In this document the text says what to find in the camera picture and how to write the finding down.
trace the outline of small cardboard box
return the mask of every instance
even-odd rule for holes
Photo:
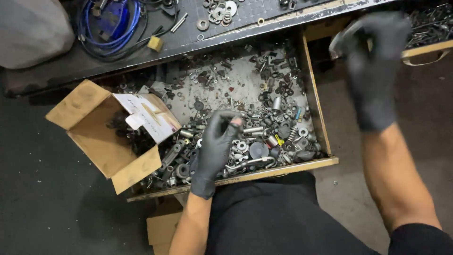
[[[152,217],[146,219],[148,243],[153,246],[154,255],[168,255],[182,210],[179,201],[168,196],[163,204],[158,205]]]
[[[181,128],[170,110],[155,95],[125,96],[112,94],[84,80],[46,115],[46,119],[66,129],[68,136],[104,176],[112,179],[117,194],[162,164],[157,145],[137,158],[127,139],[116,136],[115,130],[106,126],[114,114],[124,109],[124,105],[131,113],[128,118],[134,125],[132,128],[143,125],[156,143]]]

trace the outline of black nitrile glove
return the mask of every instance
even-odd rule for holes
[[[343,38],[357,122],[361,131],[383,131],[396,121],[393,83],[410,21],[399,12],[383,12],[367,15],[354,26],[373,42],[368,53],[357,35]]]
[[[214,195],[214,181],[217,173],[227,164],[231,142],[237,139],[242,125],[240,117],[240,113],[227,110],[218,110],[212,115],[203,132],[198,167],[192,176],[193,194],[206,200]]]

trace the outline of rubber mat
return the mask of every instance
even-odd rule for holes
[[[242,26],[256,23],[259,18],[265,20],[283,15],[292,11],[307,8],[312,5],[318,5],[331,0],[298,0],[294,10],[282,9],[278,0],[245,0],[239,2],[236,14],[232,17],[232,22],[228,27],[213,24],[209,22],[209,28],[206,31],[197,29],[197,21],[199,19],[208,20],[207,8],[203,7],[203,0],[188,0],[181,1],[182,5],[179,16],[182,17],[184,13],[188,13],[186,21],[179,27],[176,34],[181,45],[197,41],[197,36],[202,34],[204,38],[209,38]]]

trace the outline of hand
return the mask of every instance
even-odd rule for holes
[[[367,53],[356,36],[343,38],[357,122],[361,131],[383,131],[396,121],[393,83],[410,22],[401,13],[386,12],[367,15],[352,26],[373,39]]]
[[[231,142],[242,126],[240,116],[240,113],[228,110],[218,110],[212,115],[203,132],[198,167],[192,177],[193,194],[206,200],[214,195],[216,175],[225,168]]]

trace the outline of workbench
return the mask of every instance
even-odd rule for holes
[[[180,46],[174,46],[174,40],[178,38],[178,32],[175,34],[167,33],[162,36],[162,39],[166,42],[172,42],[170,45],[173,46],[166,47],[164,45],[160,53],[152,52],[149,48],[144,47],[128,58],[113,63],[103,63],[91,58],[83,51],[79,42],[76,41],[69,52],[48,62],[28,69],[3,69],[0,73],[3,94],[9,98],[15,98],[76,84],[86,78],[96,80],[107,75],[125,73],[134,69],[173,61],[187,56],[187,54],[212,50],[221,44],[392,1],[395,0],[334,0],[268,19],[263,25],[250,24],[202,41],[186,43]],[[181,13],[185,13],[184,9],[181,10],[180,16],[182,15]],[[159,18],[159,15],[162,14],[156,12],[153,18],[149,20],[148,31],[156,29],[159,25],[163,25],[165,28],[171,26],[172,20]]]

